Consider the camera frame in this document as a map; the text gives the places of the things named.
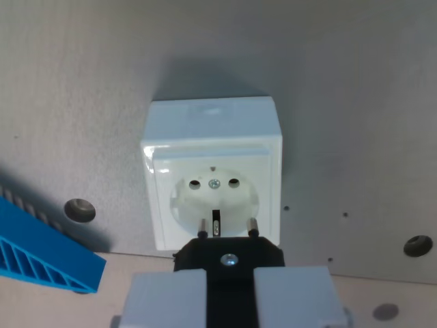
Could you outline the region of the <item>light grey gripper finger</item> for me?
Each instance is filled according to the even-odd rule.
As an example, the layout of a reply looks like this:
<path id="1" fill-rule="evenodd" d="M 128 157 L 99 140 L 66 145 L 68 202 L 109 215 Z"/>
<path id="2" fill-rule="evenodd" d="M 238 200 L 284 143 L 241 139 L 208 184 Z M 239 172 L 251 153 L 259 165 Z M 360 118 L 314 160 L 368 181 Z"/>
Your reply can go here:
<path id="1" fill-rule="evenodd" d="M 194 269 L 135 274 L 119 326 L 206 327 L 206 271 Z"/>
<path id="2" fill-rule="evenodd" d="M 349 327 L 349 319 L 325 266 L 254 270 L 260 327 Z"/>

